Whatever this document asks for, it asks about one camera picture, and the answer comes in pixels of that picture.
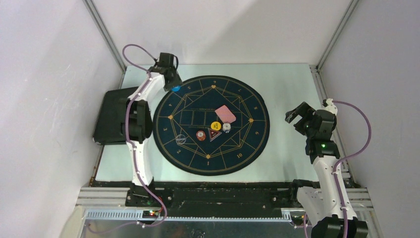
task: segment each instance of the round mat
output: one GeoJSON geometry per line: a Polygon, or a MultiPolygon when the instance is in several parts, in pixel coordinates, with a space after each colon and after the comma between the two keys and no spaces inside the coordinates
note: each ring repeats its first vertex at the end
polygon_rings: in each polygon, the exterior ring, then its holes
{"type": "Polygon", "coordinates": [[[200,76],[169,92],[154,116],[153,134],[160,152],[187,172],[214,176],[238,171],[254,161],[267,144],[267,107],[247,84],[226,76],[200,76]],[[223,122],[215,110],[226,105],[235,115],[231,131],[210,142],[212,122],[223,122]],[[196,134],[203,131],[205,140],[196,134]]]}

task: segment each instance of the red triangle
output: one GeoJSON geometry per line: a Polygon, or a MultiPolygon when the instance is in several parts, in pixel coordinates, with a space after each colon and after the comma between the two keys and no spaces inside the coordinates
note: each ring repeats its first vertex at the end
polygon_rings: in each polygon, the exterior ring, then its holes
{"type": "Polygon", "coordinates": [[[209,128],[209,138],[210,142],[216,139],[216,137],[220,136],[222,134],[221,131],[213,130],[209,128]]]}

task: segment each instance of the white table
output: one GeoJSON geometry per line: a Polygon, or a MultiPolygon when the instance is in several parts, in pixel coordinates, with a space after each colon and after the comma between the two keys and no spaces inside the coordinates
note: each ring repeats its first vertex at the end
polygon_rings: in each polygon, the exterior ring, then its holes
{"type": "MultiPolygon", "coordinates": [[[[225,75],[245,82],[259,92],[270,117],[270,135],[262,154],[247,167],[220,176],[200,176],[172,165],[155,143],[149,143],[151,169],[155,181],[273,182],[308,179],[317,181],[316,173],[305,154],[306,138],[284,121],[285,113],[306,101],[321,107],[310,68],[307,64],[197,64],[180,65],[182,80],[201,75],[225,75]]],[[[122,88],[137,87],[146,73],[129,66],[122,88]]],[[[149,102],[152,117],[163,89],[149,102]]],[[[97,181],[131,181],[131,158],[126,145],[107,145],[102,153],[97,181]]]]}

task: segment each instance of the white wall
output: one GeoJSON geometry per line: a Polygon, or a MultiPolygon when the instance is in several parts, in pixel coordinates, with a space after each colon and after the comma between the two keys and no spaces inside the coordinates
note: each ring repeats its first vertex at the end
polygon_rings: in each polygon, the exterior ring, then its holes
{"type": "MultiPolygon", "coordinates": [[[[117,47],[139,44],[184,64],[310,63],[350,0],[96,0],[117,47]]],[[[128,50],[136,63],[151,59],[128,50]]]]}
{"type": "Polygon", "coordinates": [[[0,237],[59,236],[120,75],[81,0],[0,2],[0,237]]]}
{"type": "MultiPolygon", "coordinates": [[[[386,238],[420,233],[420,1],[361,1],[322,69],[330,97],[370,118],[370,147],[351,164],[367,186],[386,238]]],[[[367,138],[354,110],[339,106],[348,152],[367,138]]]]}

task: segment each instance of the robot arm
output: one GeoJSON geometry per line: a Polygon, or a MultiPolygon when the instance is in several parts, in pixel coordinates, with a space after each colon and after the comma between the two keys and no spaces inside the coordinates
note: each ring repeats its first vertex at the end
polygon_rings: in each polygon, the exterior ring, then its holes
{"type": "Polygon", "coordinates": [[[309,186],[298,188],[297,199],[304,207],[311,223],[313,238],[337,238],[343,235],[344,213],[346,210],[349,224],[348,236],[366,237],[368,227],[366,222],[358,221],[357,215],[350,204],[344,186],[341,169],[334,172],[333,167],[340,158],[337,145],[331,140],[336,127],[337,107],[331,99],[324,100],[324,108],[315,110],[307,103],[301,103],[297,108],[286,113],[286,122],[290,123],[296,116],[301,116],[295,129],[307,137],[306,154],[309,155],[320,190],[309,186]],[[339,186],[334,175],[337,174],[339,186]],[[341,205],[340,193],[344,198],[345,207],[341,205]]]}
{"type": "Polygon", "coordinates": [[[179,90],[182,83],[173,65],[172,54],[161,53],[159,61],[149,68],[148,78],[139,88],[128,97],[127,105],[130,107],[128,119],[128,134],[130,140],[126,142],[133,163],[133,180],[137,186],[149,185],[153,180],[150,170],[147,147],[152,134],[152,116],[148,102],[153,100],[158,91],[179,90]]]}

